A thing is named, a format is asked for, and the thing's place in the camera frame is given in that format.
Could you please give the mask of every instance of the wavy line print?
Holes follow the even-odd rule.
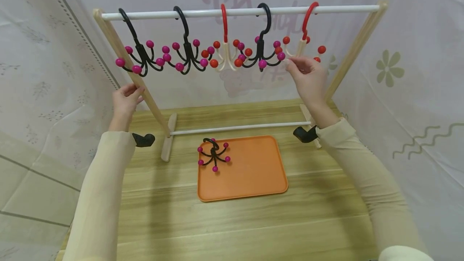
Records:
[[[406,143],[405,145],[403,145],[403,149],[401,151],[393,151],[393,154],[391,155],[393,157],[393,159],[395,159],[395,153],[399,153],[399,154],[403,154],[406,150],[406,146],[411,146],[411,147],[414,147],[414,145],[416,144],[416,139],[424,139],[427,137],[427,133],[429,131],[429,129],[440,129],[440,126],[427,126],[425,128],[425,132],[424,132],[424,135],[423,136],[414,136],[412,138],[412,143]]]
[[[464,126],[464,123],[452,123],[451,125],[449,125],[448,127],[448,133],[446,133],[445,135],[434,135],[433,138],[432,138],[432,142],[431,143],[424,143],[424,144],[421,144],[419,145],[419,151],[410,151],[407,155],[407,159],[411,159],[411,154],[421,154],[422,153],[422,146],[434,146],[435,145],[435,140],[438,138],[438,137],[449,137],[451,136],[452,134],[452,130],[453,130],[453,127],[455,126]]]

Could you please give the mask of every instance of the lower white bar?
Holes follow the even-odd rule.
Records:
[[[183,131],[181,130],[181,131],[173,131],[171,132],[171,135],[194,135],[196,133],[204,133],[204,132],[220,132],[220,131],[243,130],[243,129],[253,129],[253,128],[265,128],[265,127],[285,127],[285,126],[305,126],[305,125],[311,125],[311,121],[253,124],[253,125],[242,125],[242,126],[183,130]]]

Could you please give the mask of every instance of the orange tray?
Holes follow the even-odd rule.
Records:
[[[198,166],[198,197],[203,202],[227,200],[239,197],[253,197],[284,193],[288,182],[280,157],[279,147],[270,135],[216,140],[227,150],[220,156],[231,158],[229,163],[217,162],[218,171],[213,172],[214,161],[206,166]],[[210,142],[200,145],[210,154]],[[199,153],[199,160],[210,160]]]

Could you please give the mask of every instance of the red hook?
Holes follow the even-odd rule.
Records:
[[[227,42],[227,13],[226,13],[226,6],[224,4],[221,4],[221,10],[222,10],[222,24],[224,26],[224,42]]]
[[[303,26],[301,27],[301,31],[303,32],[303,38],[302,38],[303,41],[306,39],[306,36],[308,35],[308,30],[306,29],[306,26],[308,25],[309,16],[311,15],[313,9],[317,6],[319,6],[319,3],[315,1],[308,8],[308,11],[306,11],[306,16],[304,17],[304,20],[303,20]]]

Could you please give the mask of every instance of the left hand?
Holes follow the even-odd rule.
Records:
[[[137,88],[131,83],[113,92],[114,114],[108,131],[129,131],[135,108],[143,101],[144,90],[145,87]]]

